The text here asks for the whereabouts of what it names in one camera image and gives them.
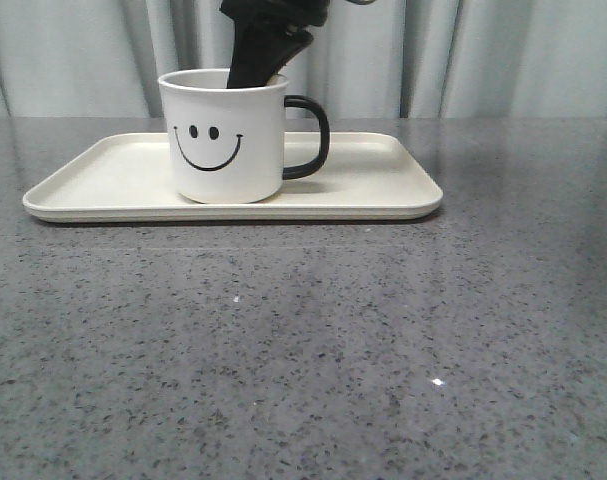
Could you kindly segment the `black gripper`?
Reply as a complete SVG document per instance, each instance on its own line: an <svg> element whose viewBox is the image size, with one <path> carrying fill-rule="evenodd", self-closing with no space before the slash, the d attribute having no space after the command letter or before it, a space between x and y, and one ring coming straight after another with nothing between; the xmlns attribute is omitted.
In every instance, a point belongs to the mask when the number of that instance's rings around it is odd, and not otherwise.
<svg viewBox="0 0 607 480"><path fill-rule="evenodd" d="M219 10L234 22L234 45L227 88L265 86L313 41L307 30L286 32L280 24L295 28L323 26L327 0L224 0Z"/></svg>

